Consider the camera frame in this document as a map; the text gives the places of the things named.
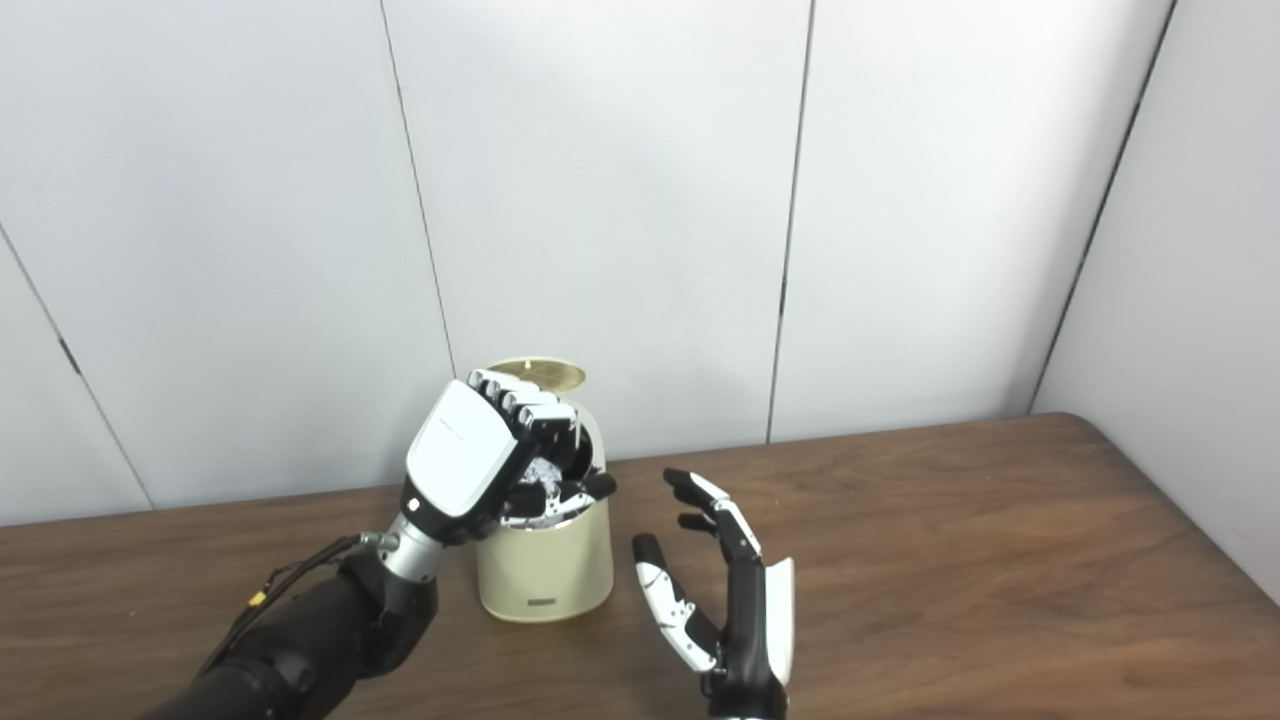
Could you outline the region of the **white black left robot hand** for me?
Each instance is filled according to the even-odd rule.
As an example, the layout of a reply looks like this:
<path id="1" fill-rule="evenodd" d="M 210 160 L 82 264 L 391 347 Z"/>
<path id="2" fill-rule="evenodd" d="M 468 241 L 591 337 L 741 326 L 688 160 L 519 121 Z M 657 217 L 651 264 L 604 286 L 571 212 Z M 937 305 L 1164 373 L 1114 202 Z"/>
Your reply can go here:
<path id="1" fill-rule="evenodd" d="M 516 375 L 477 369 L 451 380 L 410 446 L 401 515 L 445 546 L 575 519 L 617 491 L 582 420 Z"/>

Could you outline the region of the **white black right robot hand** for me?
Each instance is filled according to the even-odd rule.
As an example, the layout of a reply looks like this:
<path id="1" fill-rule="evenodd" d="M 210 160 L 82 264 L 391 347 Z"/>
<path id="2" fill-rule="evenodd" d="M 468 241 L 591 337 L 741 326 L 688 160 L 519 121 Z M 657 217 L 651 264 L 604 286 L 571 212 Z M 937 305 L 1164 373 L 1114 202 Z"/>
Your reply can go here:
<path id="1" fill-rule="evenodd" d="M 632 538 L 646 606 L 668 646 L 698 675 L 710 719 L 785 719 L 795 655 L 795 561 L 767 564 L 731 495 L 694 471 L 667 468 L 667 486 L 692 507 L 685 530 L 716 538 L 727 570 L 726 620 L 716 624 L 677 582 L 659 541 Z"/>

